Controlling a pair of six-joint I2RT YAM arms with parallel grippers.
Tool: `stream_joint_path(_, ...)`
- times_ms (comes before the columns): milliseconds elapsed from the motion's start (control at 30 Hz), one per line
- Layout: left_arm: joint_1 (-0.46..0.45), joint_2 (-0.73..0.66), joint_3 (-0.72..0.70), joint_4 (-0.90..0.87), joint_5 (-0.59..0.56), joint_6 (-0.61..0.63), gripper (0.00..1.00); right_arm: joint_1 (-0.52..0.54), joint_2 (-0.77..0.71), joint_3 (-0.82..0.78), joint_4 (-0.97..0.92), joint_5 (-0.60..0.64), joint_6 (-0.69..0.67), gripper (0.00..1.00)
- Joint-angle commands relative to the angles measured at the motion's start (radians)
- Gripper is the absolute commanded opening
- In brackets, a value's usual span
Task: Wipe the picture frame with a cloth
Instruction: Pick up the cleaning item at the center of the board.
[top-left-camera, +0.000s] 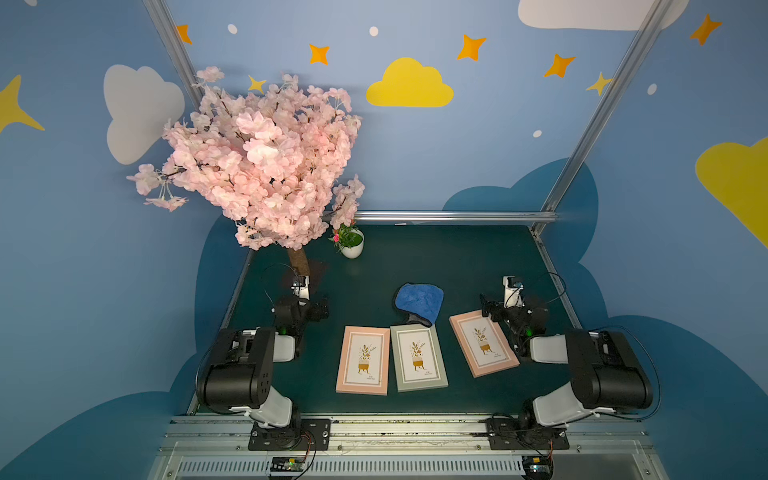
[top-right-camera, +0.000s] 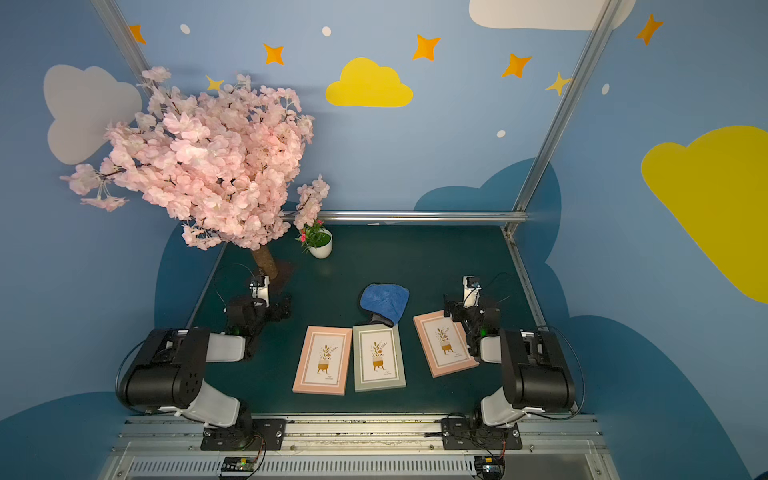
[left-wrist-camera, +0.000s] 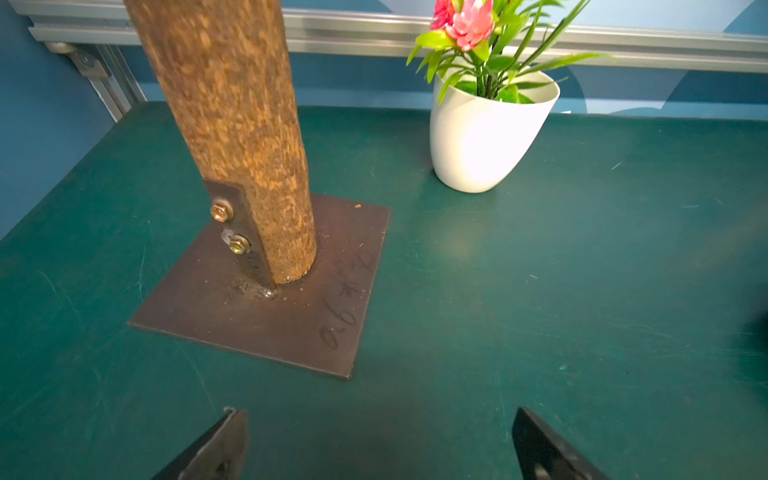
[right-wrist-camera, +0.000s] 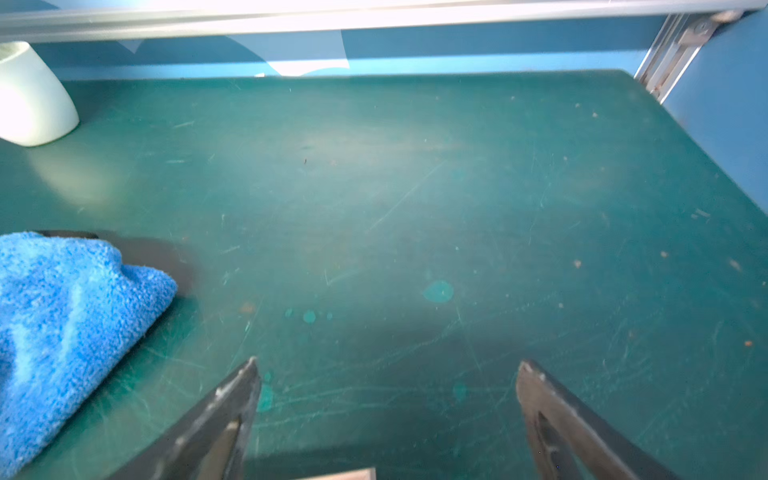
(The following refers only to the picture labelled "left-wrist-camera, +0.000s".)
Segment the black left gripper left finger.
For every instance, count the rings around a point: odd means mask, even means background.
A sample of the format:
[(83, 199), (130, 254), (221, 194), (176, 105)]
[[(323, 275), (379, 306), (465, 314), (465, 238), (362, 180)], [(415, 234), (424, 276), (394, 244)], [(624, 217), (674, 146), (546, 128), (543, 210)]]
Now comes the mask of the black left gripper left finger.
[(239, 479), (249, 448), (248, 419), (246, 411), (227, 408), (153, 479)]

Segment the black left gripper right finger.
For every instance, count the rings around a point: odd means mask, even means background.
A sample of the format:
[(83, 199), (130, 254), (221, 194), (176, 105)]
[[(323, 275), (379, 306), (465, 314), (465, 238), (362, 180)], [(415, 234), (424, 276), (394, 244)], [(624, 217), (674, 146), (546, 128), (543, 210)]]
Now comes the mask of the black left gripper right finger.
[(609, 479), (529, 408), (517, 410), (511, 434), (525, 480)]

